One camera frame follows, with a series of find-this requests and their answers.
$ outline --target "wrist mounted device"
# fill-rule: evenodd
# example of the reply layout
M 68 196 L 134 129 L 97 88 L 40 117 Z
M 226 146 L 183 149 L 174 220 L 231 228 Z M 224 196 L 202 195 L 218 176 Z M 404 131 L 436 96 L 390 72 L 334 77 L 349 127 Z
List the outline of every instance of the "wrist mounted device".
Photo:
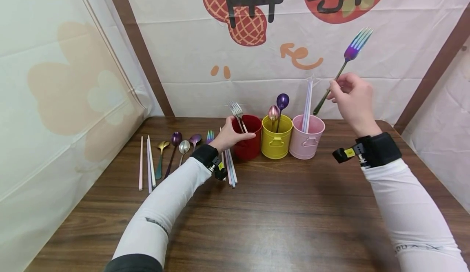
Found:
M 362 167 L 373 168 L 398 160 L 401 158 L 401 151 L 389 133 L 381 133 L 356 139 L 356 144 L 352 147 L 339 148 L 333 152 L 338 163 L 346 162 L 354 156 L 358 156 Z
M 223 180 L 227 176 L 227 170 L 219 158 L 219 152 L 216 148 L 210 145 L 201 145 L 191 155 L 192 158 L 200 161 L 204 167 L 214 172 L 214 177 L 218 180 Z

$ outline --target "orange arrow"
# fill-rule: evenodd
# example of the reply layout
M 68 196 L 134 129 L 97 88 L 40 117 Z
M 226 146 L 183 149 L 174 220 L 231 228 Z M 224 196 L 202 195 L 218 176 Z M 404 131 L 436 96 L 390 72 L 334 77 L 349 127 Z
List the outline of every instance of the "orange arrow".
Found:
M 286 55 L 290 56 L 292 59 L 292 63 L 296 68 L 310 70 L 320 66 L 323 63 L 323 58 L 319 58 L 318 61 L 310 65 L 300 64 L 297 60 L 304 59 L 306 56 L 308 56 L 308 50 L 306 47 L 302 46 L 294 51 L 291 51 L 290 49 L 292 49 L 294 46 L 294 43 L 281 44 L 281 58 L 285 58 Z

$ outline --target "arm sleeve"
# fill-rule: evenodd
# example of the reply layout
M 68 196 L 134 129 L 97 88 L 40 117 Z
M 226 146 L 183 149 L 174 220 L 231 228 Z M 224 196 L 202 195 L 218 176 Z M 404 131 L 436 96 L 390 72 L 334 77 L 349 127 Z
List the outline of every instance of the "arm sleeve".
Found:
M 105 272 L 161 272 L 168 235 L 183 207 L 211 172 L 190 157 L 146 198 L 127 225 Z
M 403 272 L 468 272 L 438 207 L 402 159 L 362 169 Z

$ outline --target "hand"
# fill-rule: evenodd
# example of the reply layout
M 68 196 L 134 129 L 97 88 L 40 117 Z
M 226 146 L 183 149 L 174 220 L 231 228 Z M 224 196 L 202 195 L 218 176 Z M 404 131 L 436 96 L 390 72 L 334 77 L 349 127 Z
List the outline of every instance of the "hand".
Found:
M 230 116 L 225 120 L 225 125 L 217 135 L 217 137 L 209 145 L 217 149 L 219 154 L 235 145 L 241 140 L 252 139 L 256 136 L 255 133 L 236 133 L 232 127 L 232 120 L 235 117 Z
M 381 133 L 372 111 L 371 84 L 358 75 L 346 73 L 331 81 L 330 90 L 327 99 L 338 104 L 339 112 L 358 137 Z

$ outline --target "yellow label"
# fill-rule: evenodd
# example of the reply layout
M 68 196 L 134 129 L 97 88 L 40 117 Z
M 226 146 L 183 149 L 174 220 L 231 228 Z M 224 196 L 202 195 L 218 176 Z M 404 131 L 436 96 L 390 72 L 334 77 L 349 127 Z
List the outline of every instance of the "yellow label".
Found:
M 356 155 L 356 153 L 354 152 L 352 148 L 344 150 L 344 153 L 346 154 L 346 157 L 348 158 L 354 157 Z

